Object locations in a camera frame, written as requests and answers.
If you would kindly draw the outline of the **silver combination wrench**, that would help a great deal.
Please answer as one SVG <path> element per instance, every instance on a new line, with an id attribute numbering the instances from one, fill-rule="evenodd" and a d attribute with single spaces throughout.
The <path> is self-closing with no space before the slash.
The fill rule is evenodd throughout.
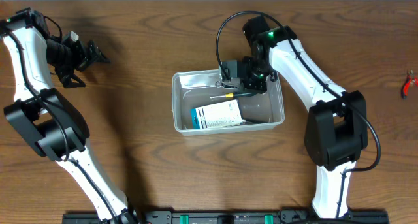
<path id="1" fill-rule="evenodd" d="M 215 87 L 225 88 L 225 89 L 239 89 L 240 88 L 240 86 L 238 86 L 238 85 L 226 84 L 226 83 L 224 83 L 222 81 L 219 81 L 219 80 L 215 83 Z"/>

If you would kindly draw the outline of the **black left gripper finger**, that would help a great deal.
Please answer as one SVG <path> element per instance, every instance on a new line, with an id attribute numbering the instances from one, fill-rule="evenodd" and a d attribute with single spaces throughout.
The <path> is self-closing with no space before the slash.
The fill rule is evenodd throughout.
<path id="1" fill-rule="evenodd" d="M 64 88 L 84 88 L 86 84 L 75 74 L 65 75 L 60 82 Z"/>
<path id="2" fill-rule="evenodd" d="M 93 40 L 88 42 L 88 63 L 110 63 Z"/>

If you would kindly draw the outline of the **clear plastic container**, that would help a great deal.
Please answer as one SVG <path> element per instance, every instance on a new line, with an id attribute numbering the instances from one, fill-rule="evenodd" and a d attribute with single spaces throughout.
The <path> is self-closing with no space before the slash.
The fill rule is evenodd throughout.
<path id="1" fill-rule="evenodd" d="M 212 135 L 273 129 L 283 123 L 285 112 L 281 86 L 278 81 L 267 82 L 267 92 L 252 97 L 237 98 L 242 119 L 265 121 L 257 125 L 237 125 L 218 129 L 194 129 L 190 110 L 200 106 L 225 102 L 211 96 L 234 93 L 234 89 L 215 87 L 219 71 L 178 72 L 172 77 L 172 112 L 174 128 L 184 136 Z"/>

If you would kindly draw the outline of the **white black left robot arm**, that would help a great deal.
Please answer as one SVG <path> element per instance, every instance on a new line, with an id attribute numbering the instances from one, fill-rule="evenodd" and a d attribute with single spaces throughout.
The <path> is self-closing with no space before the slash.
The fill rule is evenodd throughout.
<path id="1" fill-rule="evenodd" d="M 93 214 L 63 214 L 63 223 L 140 223 L 125 193 L 94 155 L 84 117 L 52 82 L 56 75 L 64 88 L 83 88 L 75 72 L 109 59 L 92 40 L 83 44 L 74 31 L 52 35 L 50 20 L 32 8 L 1 20 L 1 39 L 16 83 L 14 102 L 4 115 L 38 156 L 65 169 L 94 205 Z"/>

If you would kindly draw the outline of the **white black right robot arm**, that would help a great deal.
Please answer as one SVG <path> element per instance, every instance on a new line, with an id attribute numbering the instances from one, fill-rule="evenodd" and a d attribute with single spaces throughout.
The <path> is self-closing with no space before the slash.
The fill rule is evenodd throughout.
<path id="1" fill-rule="evenodd" d="M 320 218 L 342 218 L 348 212 L 349 177 L 368 145 L 365 98 L 333 82 L 290 27 L 271 28 L 268 18 L 257 12 L 244 24 L 251 55 L 242 61 L 222 61 L 221 79 L 240 93 L 255 95 L 266 93 L 268 81 L 285 78 L 308 111 L 304 145 L 317 166 L 312 208 Z"/>

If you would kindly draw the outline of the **small claw hammer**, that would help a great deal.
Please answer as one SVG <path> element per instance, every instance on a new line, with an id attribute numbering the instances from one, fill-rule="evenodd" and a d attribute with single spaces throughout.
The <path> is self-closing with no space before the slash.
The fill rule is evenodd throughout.
<path id="1" fill-rule="evenodd" d="M 259 120 L 242 120 L 242 125 L 257 125 L 257 124 L 264 124 L 265 121 L 259 121 Z"/>

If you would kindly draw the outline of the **red handled pliers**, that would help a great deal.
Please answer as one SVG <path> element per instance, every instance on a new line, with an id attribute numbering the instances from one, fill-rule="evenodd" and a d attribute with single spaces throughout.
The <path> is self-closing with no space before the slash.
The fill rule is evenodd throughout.
<path id="1" fill-rule="evenodd" d="M 408 97 L 408 90 L 412 85 L 417 85 L 417 77 L 411 70 L 407 74 L 406 81 L 404 82 L 402 88 L 401 88 L 401 98 L 406 99 Z"/>

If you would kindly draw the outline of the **black yellow screwdriver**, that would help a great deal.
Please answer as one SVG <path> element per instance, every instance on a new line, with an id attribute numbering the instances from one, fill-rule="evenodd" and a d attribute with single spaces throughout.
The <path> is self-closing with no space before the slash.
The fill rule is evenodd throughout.
<path id="1" fill-rule="evenodd" d="M 227 93 L 224 95 L 211 96 L 211 99 L 235 99 L 239 97 L 252 97 L 254 93 Z"/>

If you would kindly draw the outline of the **blue white cardboard box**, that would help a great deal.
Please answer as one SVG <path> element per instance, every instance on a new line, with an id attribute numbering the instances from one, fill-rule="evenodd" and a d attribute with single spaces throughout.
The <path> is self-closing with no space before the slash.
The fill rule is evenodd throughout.
<path id="1" fill-rule="evenodd" d="M 215 129 L 240 125 L 242 115 L 236 99 L 190 110 L 194 129 Z"/>

